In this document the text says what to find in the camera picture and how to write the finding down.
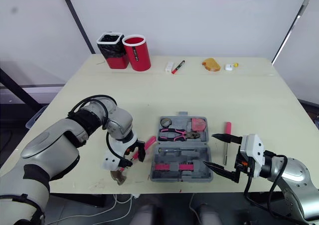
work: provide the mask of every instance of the pink tool handle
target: pink tool handle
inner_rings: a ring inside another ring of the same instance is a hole
[[[231,122],[226,122],[225,134],[231,134]]]
[[[178,169],[179,170],[194,171],[194,165],[193,164],[179,164]],[[156,164],[155,170],[170,170],[169,164]]]
[[[194,171],[194,165],[193,164],[180,164],[179,170],[191,170]]]
[[[154,144],[156,142],[156,137],[152,136],[146,143],[144,146],[144,149],[147,150],[152,144]],[[139,157],[139,152],[137,151],[134,155],[133,155],[133,159],[137,159]]]
[[[169,164],[156,164],[155,170],[169,170]]]

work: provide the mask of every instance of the gray robot arm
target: gray robot arm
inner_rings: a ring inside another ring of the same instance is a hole
[[[142,161],[144,144],[133,138],[132,121],[132,116],[118,108],[109,96],[92,96],[77,104],[68,118],[59,120],[34,138],[14,168],[0,177],[0,223],[42,224],[50,193],[49,181],[62,178],[75,167],[80,159],[77,148],[101,125],[112,139],[131,141],[132,151],[139,147]],[[116,167],[131,166],[123,154],[117,156],[120,159]]]
[[[269,181],[274,182],[282,165],[282,158],[272,158],[271,173],[267,178]],[[295,219],[306,224],[319,224],[319,191],[313,185],[309,170],[302,162],[288,158],[278,186]]]
[[[250,182],[251,178],[256,177],[267,178],[274,184],[278,180],[277,185],[284,194],[292,219],[280,217],[298,224],[319,225],[319,191],[313,185],[308,168],[302,162],[288,158],[287,165],[282,171],[284,159],[277,157],[273,152],[265,151],[262,141],[256,134],[243,137],[214,134],[213,137],[227,143],[238,143],[240,146],[236,156],[235,171],[226,171],[218,164],[204,162],[211,170],[236,183],[239,182],[241,172],[250,177]]]

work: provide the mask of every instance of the pink-handled pliers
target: pink-handled pliers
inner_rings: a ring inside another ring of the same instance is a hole
[[[180,134],[177,137],[173,137],[173,138],[169,138],[169,137],[165,137],[165,136],[159,136],[159,141],[185,141],[186,139],[197,139],[200,138],[200,134],[197,132],[186,132],[186,130],[184,129],[160,129],[159,130],[161,133],[164,132],[173,132],[173,133],[177,133]]]

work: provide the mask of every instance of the white wall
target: white wall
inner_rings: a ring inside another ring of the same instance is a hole
[[[319,104],[319,0],[310,0],[275,68],[297,98]]]
[[[272,60],[303,0],[71,0],[88,37],[143,34],[151,54]]]
[[[18,84],[64,84],[89,55],[64,0],[0,0],[0,66]]]

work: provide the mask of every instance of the metal rod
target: metal rod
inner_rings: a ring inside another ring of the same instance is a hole
[[[38,112],[43,106],[33,99],[21,86],[19,86],[7,73],[0,68],[0,82],[12,93],[19,97],[24,103]]]

